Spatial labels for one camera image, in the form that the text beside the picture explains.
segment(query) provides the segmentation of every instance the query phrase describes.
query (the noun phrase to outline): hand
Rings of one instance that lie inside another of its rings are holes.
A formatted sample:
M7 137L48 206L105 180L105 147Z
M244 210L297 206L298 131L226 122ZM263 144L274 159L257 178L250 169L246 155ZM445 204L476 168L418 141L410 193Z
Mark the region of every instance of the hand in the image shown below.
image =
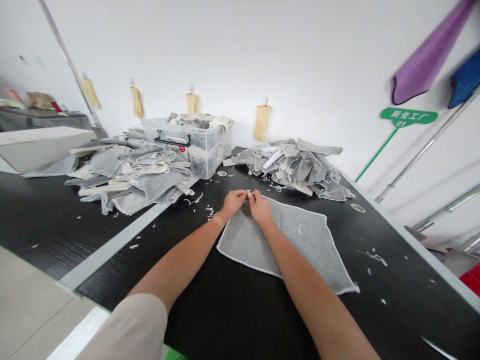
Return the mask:
M224 225L229 222L233 215L240 209L245 199L247 198L247 191L245 190L232 190L225 197L223 207L215 217L220 217Z
M250 201L251 216L261 228L274 222L270 202L262 196L260 191L255 190L248 193L248 200Z

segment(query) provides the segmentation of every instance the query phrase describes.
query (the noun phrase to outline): green sign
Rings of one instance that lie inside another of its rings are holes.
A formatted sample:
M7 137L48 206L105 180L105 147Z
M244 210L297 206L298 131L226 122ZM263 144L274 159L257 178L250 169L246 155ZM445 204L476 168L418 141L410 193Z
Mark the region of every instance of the green sign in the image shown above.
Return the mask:
M398 107L387 107L380 114L382 119L391 120L397 128L404 128L412 124L430 124L439 117L439 114L432 111L401 109Z
M388 139L383 143L380 150L378 150L375 156L370 160L370 162L365 166L363 171L358 175L355 182L360 180L363 174L367 169L372 165L377 156L382 152L382 150L387 146L390 140L394 137L397 131L401 128L410 126L412 124L430 124L433 123L439 117L439 114L432 111L421 111L421 110L410 110L410 109L401 109L398 107L387 107L380 114L382 119L391 120L395 130L391 133Z

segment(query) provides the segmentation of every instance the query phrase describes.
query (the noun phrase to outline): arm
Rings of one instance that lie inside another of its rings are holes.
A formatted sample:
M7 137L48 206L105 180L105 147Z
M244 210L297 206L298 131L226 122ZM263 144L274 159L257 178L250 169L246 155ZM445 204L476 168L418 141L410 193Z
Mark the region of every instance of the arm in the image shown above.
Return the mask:
M220 232L247 198L245 190L230 191L223 208L166 253L127 295L153 294L168 312L202 267Z
M248 194L248 199L320 357L380 359L338 296L275 224L268 200L258 190Z

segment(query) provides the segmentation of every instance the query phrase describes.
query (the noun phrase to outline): metal pole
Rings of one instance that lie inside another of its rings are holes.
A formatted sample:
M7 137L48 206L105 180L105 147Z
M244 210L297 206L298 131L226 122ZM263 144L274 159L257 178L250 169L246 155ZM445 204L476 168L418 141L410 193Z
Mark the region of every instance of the metal pole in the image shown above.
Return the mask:
M480 233L469 238L458 250L465 253L471 253L480 245Z
M60 36L59 30L57 29L57 26L55 25L54 18L52 17L52 14L50 13L49 8L47 7L47 4L45 3L45 0L38 0L40 3L40 7L43 10L43 13L45 14L45 17L50 24L50 28L53 31L53 33L56 36L56 39L58 41L58 44L60 45L61 52L63 54L63 57L65 58L66 63L70 67L71 73L75 77L76 84L78 85L78 88L80 89L81 95L83 97L83 100L85 101L86 107L88 108L88 111L90 112L90 116L93 119L93 122L95 123L95 126L98 127L101 132L106 135L104 129L102 128L102 125L100 124L100 120L97 117L97 114L95 113L94 108L92 105L90 105L89 100L87 99L87 94L85 93L85 90L82 86L82 83L80 81L80 78L77 74L77 70L75 69L74 63L72 59L70 58L70 55L67 51L67 48L65 47L64 41L62 40L62 37Z
M403 168L402 171L396 176L396 178L386 186L385 190L381 192L380 195L378 195L375 198L375 201L377 203L381 203L383 199L388 195L390 191L395 187L395 185L400 181L400 179L410 170L410 168L415 165L415 163L427 152L427 150L433 145L433 143L442 135L445 130L448 129L450 125L453 124L453 122L460 116L461 113L472 103L473 100L480 94L479 92L479 87L473 91L472 95L465 101L463 104L461 104L455 112L445 121L445 123L441 126L438 131L433 134L433 136L430 138L430 140L420 149L419 152L413 157L412 160Z
M477 185L470 191L464 193L462 196L460 196L458 199L455 201L449 203L447 206L441 208L437 212L434 212L432 215L427 217L425 220L423 220L421 223L415 225L413 227L414 230L418 232L422 232L423 230L431 227L435 222L444 216L451 214L456 208L458 208L460 205L466 203L467 201L471 200L475 196L480 194L480 185Z

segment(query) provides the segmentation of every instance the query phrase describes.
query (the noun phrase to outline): black handle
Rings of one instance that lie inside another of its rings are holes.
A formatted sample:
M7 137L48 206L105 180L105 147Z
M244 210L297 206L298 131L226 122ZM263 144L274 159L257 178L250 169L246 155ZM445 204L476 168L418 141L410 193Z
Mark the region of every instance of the black handle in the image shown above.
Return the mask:
M175 146L183 146L184 148L189 148L190 145L192 144L192 140L190 139L190 134L187 134L188 142L186 144L182 144L179 142L173 142L173 141L168 141L168 140L162 140L160 137L162 136L162 130L157 130L158 131L158 137L154 138L153 140L156 143L162 143L162 144L168 144L168 145L175 145Z

